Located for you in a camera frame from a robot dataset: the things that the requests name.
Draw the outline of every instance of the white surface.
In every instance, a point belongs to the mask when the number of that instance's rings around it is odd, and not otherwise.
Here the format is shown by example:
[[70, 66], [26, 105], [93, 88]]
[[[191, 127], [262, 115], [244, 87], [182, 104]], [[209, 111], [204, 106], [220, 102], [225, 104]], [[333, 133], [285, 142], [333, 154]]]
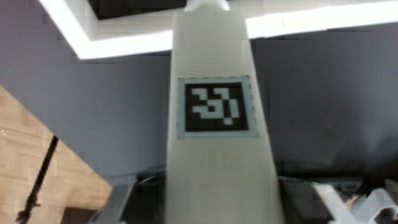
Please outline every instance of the white surface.
[[374, 189], [369, 197], [365, 198], [362, 204], [358, 205], [353, 216], [356, 218], [358, 223], [376, 224], [374, 218], [383, 209], [390, 209], [392, 216], [396, 217], [398, 207], [390, 196], [383, 189]]
[[328, 224], [358, 224], [332, 186], [326, 184], [312, 184], [312, 187], [335, 219]]
[[[177, 79], [243, 76], [250, 77], [257, 136], [179, 139]], [[284, 223], [250, 45], [234, 12], [184, 12], [175, 19], [165, 216], [166, 224]]]
[[[38, 0], [79, 59], [170, 50], [177, 10], [97, 21], [86, 0]], [[398, 0], [234, 0], [248, 37], [398, 22]]]

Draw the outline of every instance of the metal rod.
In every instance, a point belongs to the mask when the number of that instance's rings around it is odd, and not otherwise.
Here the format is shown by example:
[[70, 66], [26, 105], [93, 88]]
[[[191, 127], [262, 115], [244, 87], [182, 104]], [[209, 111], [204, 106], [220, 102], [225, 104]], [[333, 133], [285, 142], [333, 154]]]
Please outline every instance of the metal rod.
[[28, 198], [26, 198], [24, 210], [17, 213], [17, 218], [15, 218], [17, 224], [28, 223], [33, 207], [38, 206], [37, 194], [38, 194], [38, 190], [40, 190], [44, 177], [45, 177], [45, 171], [47, 171], [47, 167], [49, 167], [56, 144], [58, 144], [58, 138], [56, 138], [56, 136], [53, 136], [47, 151], [45, 151], [45, 157], [44, 157], [42, 164], [40, 164], [40, 170], [38, 170], [38, 174], [37, 174], [37, 178], [35, 178], [33, 188], [31, 188], [31, 192], [30, 192]]

